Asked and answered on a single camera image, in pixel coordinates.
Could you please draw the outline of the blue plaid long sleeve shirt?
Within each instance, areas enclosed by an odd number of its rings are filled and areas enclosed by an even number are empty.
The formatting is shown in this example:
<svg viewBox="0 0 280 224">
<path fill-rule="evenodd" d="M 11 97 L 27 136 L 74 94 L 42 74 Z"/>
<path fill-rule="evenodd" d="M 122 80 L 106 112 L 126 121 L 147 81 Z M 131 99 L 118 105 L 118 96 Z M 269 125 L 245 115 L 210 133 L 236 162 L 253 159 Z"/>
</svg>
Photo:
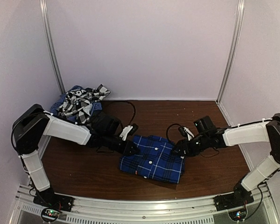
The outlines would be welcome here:
<svg viewBox="0 0 280 224">
<path fill-rule="evenodd" d="M 173 145 L 160 136 L 135 135 L 133 143 L 138 154 L 122 156 L 119 169 L 145 179 L 178 184 L 185 171 L 185 159 L 171 154 Z"/>
</svg>

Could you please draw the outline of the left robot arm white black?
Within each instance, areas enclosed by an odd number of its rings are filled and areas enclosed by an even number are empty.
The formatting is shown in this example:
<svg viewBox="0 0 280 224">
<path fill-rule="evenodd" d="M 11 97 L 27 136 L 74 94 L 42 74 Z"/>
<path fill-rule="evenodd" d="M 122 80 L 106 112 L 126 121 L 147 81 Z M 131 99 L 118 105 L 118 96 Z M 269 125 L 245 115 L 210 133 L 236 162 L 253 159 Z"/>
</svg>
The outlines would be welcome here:
<svg viewBox="0 0 280 224">
<path fill-rule="evenodd" d="M 119 119 L 104 112 L 95 111 L 85 123 L 81 123 L 53 115 L 41 105 L 34 104 L 14 122 L 11 143 L 36 189 L 36 195 L 47 207 L 54 207 L 58 198 L 38 153 L 42 137 L 51 136 L 90 148 L 106 147 L 124 156 L 138 154 L 140 150 L 128 139 L 138 126 L 127 125 L 116 134 L 120 125 Z"/>
</svg>

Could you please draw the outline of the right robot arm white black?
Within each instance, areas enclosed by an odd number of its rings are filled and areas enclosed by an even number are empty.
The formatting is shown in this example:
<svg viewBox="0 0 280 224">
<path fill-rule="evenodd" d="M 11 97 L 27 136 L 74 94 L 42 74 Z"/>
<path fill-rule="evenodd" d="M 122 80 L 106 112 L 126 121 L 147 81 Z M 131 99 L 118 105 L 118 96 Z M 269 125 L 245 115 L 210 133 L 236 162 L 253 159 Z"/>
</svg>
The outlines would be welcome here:
<svg viewBox="0 0 280 224">
<path fill-rule="evenodd" d="M 194 157 L 207 148 L 226 148 L 235 145 L 268 142 L 269 155 L 264 158 L 235 186 L 230 202 L 240 206 L 249 192 L 280 170 L 280 113 L 269 119 L 230 127 L 216 127 L 209 116 L 194 122 L 198 134 L 194 137 L 187 128 L 181 127 L 183 140 L 178 141 L 171 154 Z"/>
</svg>

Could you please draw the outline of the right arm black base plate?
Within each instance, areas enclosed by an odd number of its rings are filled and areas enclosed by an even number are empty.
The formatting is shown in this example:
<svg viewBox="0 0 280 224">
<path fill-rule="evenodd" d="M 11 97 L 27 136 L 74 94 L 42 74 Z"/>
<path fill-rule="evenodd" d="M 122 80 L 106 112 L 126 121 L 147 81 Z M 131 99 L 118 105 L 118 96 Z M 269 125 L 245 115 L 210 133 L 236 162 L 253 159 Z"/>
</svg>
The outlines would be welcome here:
<svg viewBox="0 0 280 224">
<path fill-rule="evenodd" d="M 213 200 L 217 211 L 229 210 L 254 202 L 254 198 L 250 192 L 247 194 L 233 192 L 226 195 L 218 195 Z"/>
</svg>

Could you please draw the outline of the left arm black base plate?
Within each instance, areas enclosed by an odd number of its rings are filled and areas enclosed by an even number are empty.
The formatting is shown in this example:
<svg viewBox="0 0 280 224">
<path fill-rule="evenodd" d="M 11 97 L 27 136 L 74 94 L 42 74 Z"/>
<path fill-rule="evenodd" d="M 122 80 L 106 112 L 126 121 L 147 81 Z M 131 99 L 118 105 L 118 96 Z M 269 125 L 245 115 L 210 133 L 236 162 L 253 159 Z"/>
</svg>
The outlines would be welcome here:
<svg viewBox="0 0 280 224">
<path fill-rule="evenodd" d="M 70 212 L 72 209 L 74 198 L 56 193 L 36 193 L 33 203 L 52 208 L 55 210 Z"/>
</svg>

